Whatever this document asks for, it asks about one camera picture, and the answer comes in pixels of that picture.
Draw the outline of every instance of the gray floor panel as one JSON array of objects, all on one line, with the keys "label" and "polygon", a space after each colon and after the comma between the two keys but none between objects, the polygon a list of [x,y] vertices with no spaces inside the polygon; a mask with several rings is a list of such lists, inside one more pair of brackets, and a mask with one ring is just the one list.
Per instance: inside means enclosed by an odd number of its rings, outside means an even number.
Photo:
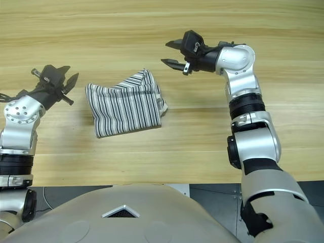
[{"label": "gray floor panel", "polygon": [[190,197],[202,205],[220,224],[236,234],[237,196],[191,188]]},{"label": "gray floor panel", "polygon": [[235,195],[238,195],[240,190],[239,184],[190,184],[190,188],[215,192],[224,192]]}]

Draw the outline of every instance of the wood grain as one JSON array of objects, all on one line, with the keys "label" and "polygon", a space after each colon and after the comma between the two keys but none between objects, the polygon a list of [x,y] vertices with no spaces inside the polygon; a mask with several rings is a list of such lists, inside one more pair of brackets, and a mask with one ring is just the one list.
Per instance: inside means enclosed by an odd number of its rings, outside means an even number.
[{"label": "wood grain", "polygon": [[[183,60],[164,43],[189,29],[210,46],[235,41],[255,50],[282,168],[297,180],[324,180],[321,0],[0,0],[1,93],[32,90],[34,67],[70,65],[68,75],[80,73],[69,94],[75,104],[56,104],[37,130],[35,186],[240,181],[227,158],[224,79],[183,76],[160,62]],[[143,67],[169,105],[162,127],[96,139],[85,85],[113,86]]]}]

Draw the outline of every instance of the dark floor tile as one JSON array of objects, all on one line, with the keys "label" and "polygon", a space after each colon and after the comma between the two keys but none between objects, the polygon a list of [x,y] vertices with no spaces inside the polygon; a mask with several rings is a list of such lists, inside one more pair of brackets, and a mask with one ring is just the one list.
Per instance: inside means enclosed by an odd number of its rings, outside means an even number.
[{"label": "dark floor tile", "polygon": [[190,188],[238,195],[239,184],[190,184]]},{"label": "dark floor tile", "polygon": [[70,201],[71,199],[85,194],[87,192],[106,188],[109,186],[58,186],[58,187],[46,187],[45,195],[47,201],[54,208],[61,204]]},{"label": "dark floor tile", "polygon": [[314,206],[316,212],[318,213],[320,219],[322,219],[322,222],[324,224],[324,207]]},{"label": "dark floor tile", "polygon": [[[70,201],[71,199],[85,194],[87,192],[102,189],[110,186],[58,186],[58,187],[45,187],[45,197],[53,208]],[[31,190],[37,193],[37,207],[36,216],[39,217],[48,211],[42,211],[48,208],[43,198],[43,187],[30,187]]]},{"label": "dark floor tile", "polygon": [[302,181],[298,182],[309,203],[324,207],[324,181]]},{"label": "dark floor tile", "polygon": [[190,197],[202,205],[211,216],[235,235],[237,196],[191,188]]}]

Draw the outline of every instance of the folded towel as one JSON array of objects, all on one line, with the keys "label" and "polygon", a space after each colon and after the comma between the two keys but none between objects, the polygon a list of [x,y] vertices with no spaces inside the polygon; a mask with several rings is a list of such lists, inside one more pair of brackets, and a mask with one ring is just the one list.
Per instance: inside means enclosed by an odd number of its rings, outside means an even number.
[{"label": "folded towel", "polygon": [[88,84],[86,96],[97,138],[161,126],[168,108],[147,69],[112,88]]}]

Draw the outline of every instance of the silver arm segment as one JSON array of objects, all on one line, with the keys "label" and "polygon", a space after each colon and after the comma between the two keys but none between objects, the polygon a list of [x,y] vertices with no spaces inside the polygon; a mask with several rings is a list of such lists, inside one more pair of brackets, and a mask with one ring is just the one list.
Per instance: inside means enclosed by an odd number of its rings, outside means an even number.
[{"label": "silver arm segment", "polygon": [[68,66],[55,68],[47,65],[42,73],[32,74],[39,82],[32,92],[22,90],[16,97],[2,95],[6,125],[0,133],[0,239],[34,218],[36,193],[32,185],[31,169],[37,144],[41,117],[56,102],[73,101],[65,94],[71,91],[78,74],[63,85]]},{"label": "silver arm segment", "polygon": [[[230,109],[248,95],[261,97],[254,61],[254,51],[245,45],[220,52],[216,74],[227,81]],[[232,116],[233,136],[228,139],[235,146],[229,149],[231,163],[242,169],[241,216],[255,242],[322,242],[324,225],[294,178],[277,166],[280,142],[270,114],[258,108],[234,112],[238,116]]]},{"label": "silver arm segment", "polygon": [[45,108],[26,95],[4,108],[6,126],[0,136],[1,154],[35,155],[37,132]]}]

